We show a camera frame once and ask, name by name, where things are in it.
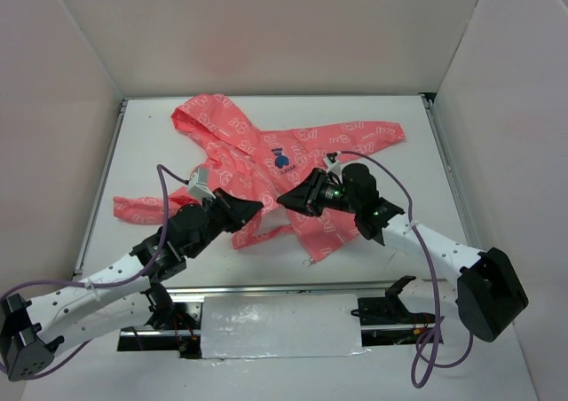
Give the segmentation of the pink bear print jacket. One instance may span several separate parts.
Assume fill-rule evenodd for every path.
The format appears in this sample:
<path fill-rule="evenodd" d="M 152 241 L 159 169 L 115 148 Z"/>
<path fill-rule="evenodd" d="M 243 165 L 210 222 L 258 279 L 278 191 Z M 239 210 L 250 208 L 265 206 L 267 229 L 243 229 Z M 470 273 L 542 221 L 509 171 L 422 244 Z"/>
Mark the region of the pink bear print jacket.
<path fill-rule="evenodd" d="M 226 96 L 201 94 L 178 106 L 171 120 L 206 154 L 210 189 L 261 201 L 263 209 L 232 237 L 242 249 L 293 233 L 317 263 L 359 235 L 352 219 L 331 210 L 319 218 L 287 212 L 287 222 L 270 223 L 283 208 L 278 196 L 299 185 L 327 153 L 350 150 L 370 155 L 405 139 L 395 122 L 345 122 L 290 130 L 260 130 Z"/>

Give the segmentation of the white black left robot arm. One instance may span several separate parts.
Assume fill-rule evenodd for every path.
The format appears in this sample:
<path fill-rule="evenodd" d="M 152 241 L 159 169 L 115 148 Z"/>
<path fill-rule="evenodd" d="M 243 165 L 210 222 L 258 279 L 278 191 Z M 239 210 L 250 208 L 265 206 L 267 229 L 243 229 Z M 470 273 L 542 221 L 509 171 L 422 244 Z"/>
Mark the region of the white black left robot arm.
<path fill-rule="evenodd" d="M 202 203 L 182 207 L 156 234 L 90 277 L 32 299 L 20 287 L 1 298 L 2 371 L 9 381 L 47 375 L 55 358 L 114 330 L 168 326 L 175 306 L 163 281 L 186 268 L 223 232 L 237 232 L 262 210 L 216 189 Z"/>

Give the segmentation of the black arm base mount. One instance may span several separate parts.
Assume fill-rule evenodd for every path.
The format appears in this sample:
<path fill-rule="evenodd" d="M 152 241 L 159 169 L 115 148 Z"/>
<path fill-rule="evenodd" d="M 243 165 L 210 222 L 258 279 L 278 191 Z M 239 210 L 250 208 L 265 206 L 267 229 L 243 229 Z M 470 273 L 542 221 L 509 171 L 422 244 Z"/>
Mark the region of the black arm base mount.
<path fill-rule="evenodd" d="M 387 326 L 412 324 L 410 313 L 399 299 L 368 297 L 358 299 L 358 308 L 351 315 L 362 326 Z"/>

